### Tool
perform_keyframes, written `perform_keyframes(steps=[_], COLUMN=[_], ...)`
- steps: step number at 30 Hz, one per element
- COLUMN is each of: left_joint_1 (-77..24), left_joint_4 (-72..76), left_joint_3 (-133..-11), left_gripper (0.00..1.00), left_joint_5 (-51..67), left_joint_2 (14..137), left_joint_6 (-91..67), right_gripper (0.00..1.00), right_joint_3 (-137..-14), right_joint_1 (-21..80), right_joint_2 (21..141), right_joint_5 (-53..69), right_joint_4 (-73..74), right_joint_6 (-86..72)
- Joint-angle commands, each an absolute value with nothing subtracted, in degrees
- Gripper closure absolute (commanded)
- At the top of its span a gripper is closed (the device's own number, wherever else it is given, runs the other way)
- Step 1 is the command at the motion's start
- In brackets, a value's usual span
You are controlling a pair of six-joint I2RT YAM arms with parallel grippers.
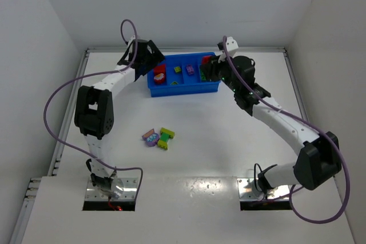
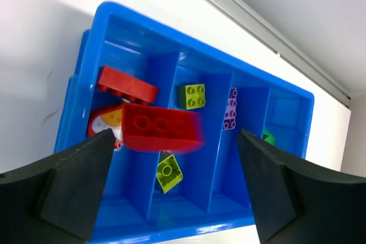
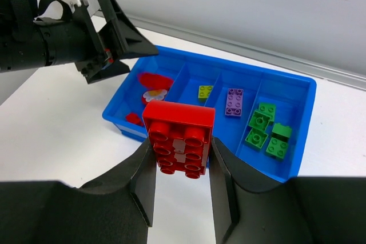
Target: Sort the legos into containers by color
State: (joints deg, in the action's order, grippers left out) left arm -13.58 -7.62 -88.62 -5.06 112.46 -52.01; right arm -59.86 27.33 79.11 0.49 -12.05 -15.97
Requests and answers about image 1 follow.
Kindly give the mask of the red crown lego piece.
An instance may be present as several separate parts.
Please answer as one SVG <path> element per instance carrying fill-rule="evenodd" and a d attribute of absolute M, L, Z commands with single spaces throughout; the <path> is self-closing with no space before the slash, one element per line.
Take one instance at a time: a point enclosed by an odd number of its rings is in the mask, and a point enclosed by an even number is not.
<path fill-rule="evenodd" d="M 161 73 L 165 74 L 166 73 L 166 64 L 156 66 L 153 69 L 153 73 L 154 73 L 154 75 L 161 74 Z"/>

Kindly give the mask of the purple paw lego brick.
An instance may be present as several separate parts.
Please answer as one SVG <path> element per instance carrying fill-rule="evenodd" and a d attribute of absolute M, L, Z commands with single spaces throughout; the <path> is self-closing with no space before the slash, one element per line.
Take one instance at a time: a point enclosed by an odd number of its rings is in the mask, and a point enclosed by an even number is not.
<path fill-rule="evenodd" d="M 142 139 L 148 147 L 153 147 L 158 143 L 160 135 L 155 132 L 155 129 L 151 129 L 142 136 Z"/>

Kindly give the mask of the lime green lego stack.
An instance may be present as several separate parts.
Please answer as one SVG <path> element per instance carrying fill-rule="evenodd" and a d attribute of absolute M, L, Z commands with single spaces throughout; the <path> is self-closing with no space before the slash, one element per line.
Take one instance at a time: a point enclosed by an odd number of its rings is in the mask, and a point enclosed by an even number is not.
<path fill-rule="evenodd" d="M 160 138 L 159 141 L 157 142 L 157 146 L 164 150 L 167 150 L 169 140 L 173 139 L 174 137 L 175 132 L 162 127 L 160 130 Z"/>

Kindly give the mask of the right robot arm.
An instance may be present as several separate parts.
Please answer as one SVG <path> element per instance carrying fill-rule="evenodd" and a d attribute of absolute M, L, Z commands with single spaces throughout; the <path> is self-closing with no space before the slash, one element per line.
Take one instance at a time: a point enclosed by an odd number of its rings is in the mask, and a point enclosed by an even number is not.
<path fill-rule="evenodd" d="M 201 72 L 207 81 L 223 81 L 234 93 L 240 109 L 266 124 L 295 152 L 293 163 L 267 167 L 257 176 L 259 191 L 267 193 L 282 185 L 301 185 L 314 190 L 342 169 L 336 152 L 338 139 L 327 132 L 324 136 L 309 126 L 284 114 L 281 106 L 255 80 L 255 62 L 236 56 L 233 63 L 219 61 L 215 55 L 205 56 Z"/>

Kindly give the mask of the purple butterfly lego brick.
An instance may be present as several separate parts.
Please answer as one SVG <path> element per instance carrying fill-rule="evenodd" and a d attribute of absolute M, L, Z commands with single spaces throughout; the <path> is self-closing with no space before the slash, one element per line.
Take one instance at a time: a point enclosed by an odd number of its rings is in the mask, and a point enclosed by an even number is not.
<path fill-rule="evenodd" d="M 194 74 L 194 68 L 191 64 L 187 64 L 185 67 L 186 67 L 186 72 L 188 73 L 188 75 Z"/>

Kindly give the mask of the red flower lego brick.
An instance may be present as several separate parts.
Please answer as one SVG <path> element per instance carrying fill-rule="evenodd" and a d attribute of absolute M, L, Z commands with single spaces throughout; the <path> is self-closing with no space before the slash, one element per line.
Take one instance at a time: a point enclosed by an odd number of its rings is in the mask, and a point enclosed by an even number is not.
<path fill-rule="evenodd" d="M 166 81 L 166 74 L 165 73 L 156 74 L 153 80 L 156 85 L 161 85 Z"/>

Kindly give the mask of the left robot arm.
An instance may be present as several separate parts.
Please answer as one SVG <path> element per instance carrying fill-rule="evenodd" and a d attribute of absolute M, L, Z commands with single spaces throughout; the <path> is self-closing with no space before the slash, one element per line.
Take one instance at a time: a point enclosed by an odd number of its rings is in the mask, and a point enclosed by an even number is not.
<path fill-rule="evenodd" d="M 146 75 L 165 59 L 151 40 L 132 38 L 112 73 L 91 86 L 78 89 L 74 124 L 85 137 L 91 182 L 114 198 L 122 192 L 117 168 L 108 164 L 108 135 L 114 125 L 114 99 L 129 84 Z"/>

